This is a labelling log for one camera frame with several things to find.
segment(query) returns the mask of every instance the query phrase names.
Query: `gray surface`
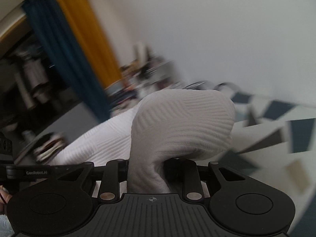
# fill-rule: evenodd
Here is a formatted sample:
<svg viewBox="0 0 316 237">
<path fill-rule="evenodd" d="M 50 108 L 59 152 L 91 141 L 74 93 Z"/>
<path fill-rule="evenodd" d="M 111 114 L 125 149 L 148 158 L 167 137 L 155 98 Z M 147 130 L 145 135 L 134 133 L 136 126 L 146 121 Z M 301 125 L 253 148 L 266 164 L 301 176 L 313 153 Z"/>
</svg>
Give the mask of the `gray surface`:
<svg viewBox="0 0 316 237">
<path fill-rule="evenodd" d="M 79 103 L 47 127 L 40 135 L 50 132 L 62 133 L 67 142 L 71 143 L 98 124 L 88 108 L 83 103 Z"/>
<path fill-rule="evenodd" d="M 65 235 L 98 236 L 238 237 L 217 226 L 202 205 L 188 204 L 182 201 L 178 194 L 126 194 L 121 202 L 100 206 L 88 224 Z"/>
</svg>

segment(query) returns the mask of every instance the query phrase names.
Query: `teal curtain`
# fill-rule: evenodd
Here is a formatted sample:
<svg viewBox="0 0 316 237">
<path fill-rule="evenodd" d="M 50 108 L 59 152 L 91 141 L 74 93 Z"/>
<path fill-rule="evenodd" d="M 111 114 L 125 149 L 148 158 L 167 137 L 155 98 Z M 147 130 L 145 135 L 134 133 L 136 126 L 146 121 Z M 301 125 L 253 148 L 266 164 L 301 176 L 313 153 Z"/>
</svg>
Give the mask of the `teal curtain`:
<svg viewBox="0 0 316 237">
<path fill-rule="evenodd" d="M 103 122 L 110 118 L 106 94 L 56 0 L 25 0 L 22 8 L 64 81 Z"/>
</svg>

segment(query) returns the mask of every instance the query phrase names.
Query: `mustard curtain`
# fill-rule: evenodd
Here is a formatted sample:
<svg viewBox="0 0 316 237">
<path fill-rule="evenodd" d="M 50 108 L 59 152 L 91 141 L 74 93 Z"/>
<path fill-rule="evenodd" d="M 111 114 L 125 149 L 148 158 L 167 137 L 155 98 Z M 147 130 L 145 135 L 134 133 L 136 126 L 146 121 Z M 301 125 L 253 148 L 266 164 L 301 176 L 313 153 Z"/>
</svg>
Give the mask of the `mustard curtain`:
<svg viewBox="0 0 316 237">
<path fill-rule="evenodd" d="M 78 43 L 104 88 L 122 78 L 112 49 L 88 0 L 57 0 Z"/>
</svg>

